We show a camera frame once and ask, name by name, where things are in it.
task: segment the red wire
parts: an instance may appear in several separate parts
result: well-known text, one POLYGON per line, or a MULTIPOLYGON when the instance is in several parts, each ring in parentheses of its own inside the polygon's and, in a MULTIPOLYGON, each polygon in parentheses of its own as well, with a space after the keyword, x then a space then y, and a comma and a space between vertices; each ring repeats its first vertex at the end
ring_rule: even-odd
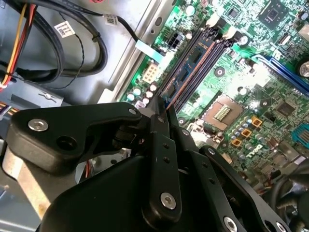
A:
POLYGON ((89 163, 88 161, 86 162, 86 174, 85 174, 85 177, 88 178, 89 176, 89 163))
MULTIPOLYGON (((35 5, 31 4, 30 5, 30 14, 29 14, 29 25, 30 26, 32 24, 32 20, 33 20, 33 15, 34 15, 34 8, 35 8, 35 5)), ((17 61, 17 57, 18 57, 18 54, 20 53, 20 49, 22 47, 22 44, 24 43, 24 40, 25 40, 25 37, 26 37, 26 33, 27 33, 27 28, 28 27, 24 27, 23 29, 23 33, 22 33, 22 36, 18 42, 18 45, 17 45, 17 50, 16 50, 16 53, 15 53, 15 56, 14 56, 14 60, 13 60, 13 63, 12 63, 12 66, 11 66, 11 69, 9 71, 9 73, 12 73, 13 70, 15 69, 15 65, 16 65, 16 61, 17 61)), ((7 85, 10 80, 11 80, 11 76, 8 77, 8 79, 6 80, 6 82, 3 84, 3 85, 7 85)))

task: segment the green pcb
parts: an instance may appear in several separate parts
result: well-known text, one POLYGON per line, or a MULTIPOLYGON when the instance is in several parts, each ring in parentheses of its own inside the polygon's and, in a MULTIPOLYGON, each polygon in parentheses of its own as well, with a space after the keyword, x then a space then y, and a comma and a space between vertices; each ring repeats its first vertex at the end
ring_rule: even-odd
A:
POLYGON ((306 153, 305 144, 297 143, 291 133, 309 121, 309 104, 306 96, 254 56, 274 57, 296 73, 297 63, 309 52, 308 7, 306 0, 179 0, 153 44, 170 57, 169 63, 159 65, 153 82, 146 82, 145 73, 153 63, 146 58, 119 100, 136 105, 151 98, 146 92, 151 84, 163 83, 186 48, 189 31, 217 14, 226 22, 221 32, 234 27, 243 37, 205 76, 178 113, 179 123, 195 134, 198 145, 217 148, 252 186, 267 183, 272 171, 285 172, 297 165, 280 144, 288 144, 290 151, 295 148, 294 154, 306 153), (168 41, 174 33, 183 40, 171 49, 168 41))

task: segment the barcode sticker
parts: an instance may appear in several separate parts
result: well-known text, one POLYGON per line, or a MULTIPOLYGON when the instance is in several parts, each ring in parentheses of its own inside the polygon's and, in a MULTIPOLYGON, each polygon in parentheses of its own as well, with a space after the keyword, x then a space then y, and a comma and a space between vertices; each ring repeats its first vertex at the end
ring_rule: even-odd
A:
POLYGON ((69 24, 68 21, 60 23, 60 24, 54 26, 54 28, 56 29, 56 31, 59 32, 59 34, 61 35, 62 38, 66 38, 68 36, 75 35, 75 31, 73 30, 73 28, 71 27, 71 25, 69 24))
POLYGON ((118 25, 118 19, 117 16, 114 14, 104 14, 103 17, 105 18, 105 24, 111 25, 111 26, 117 26, 118 25))

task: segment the ram slot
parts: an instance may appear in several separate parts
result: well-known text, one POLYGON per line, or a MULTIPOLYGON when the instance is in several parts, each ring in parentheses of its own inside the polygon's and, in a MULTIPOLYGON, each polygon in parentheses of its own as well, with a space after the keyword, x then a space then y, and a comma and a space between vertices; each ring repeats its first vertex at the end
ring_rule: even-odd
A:
POLYGON ((191 78, 190 84, 186 86, 182 94, 176 99, 174 106, 176 112, 180 112, 183 106, 188 102, 189 98, 196 91, 201 82, 208 75, 209 71, 214 67, 219 58, 223 55, 228 47, 233 45, 232 40, 222 40, 217 43, 205 58, 200 69, 191 78))
POLYGON ((219 34, 218 29, 206 28, 199 40, 196 41, 184 62, 179 66, 177 72, 173 74, 169 85, 162 92, 167 109, 182 95, 185 87, 191 83, 192 78, 199 72, 201 65, 212 53, 213 48, 216 46, 215 41, 221 37, 222 35, 219 34))
POLYGON ((192 52, 192 49, 195 47, 197 42, 202 38, 205 34, 203 31, 203 28, 206 25, 206 21, 201 23, 200 28, 195 33, 193 38, 191 39, 190 43, 186 46, 185 50, 182 52, 182 55, 178 58, 177 63, 173 66, 173 68, 169 71, 169 74, 165 78, 164 82, 156 92, 156 96, 162 96, 162 94, 169 88, 169 86, 172 85, 172 83, 175 81, 177 72, 181 69, 184 62, 188 58, 189 54, 192 52))

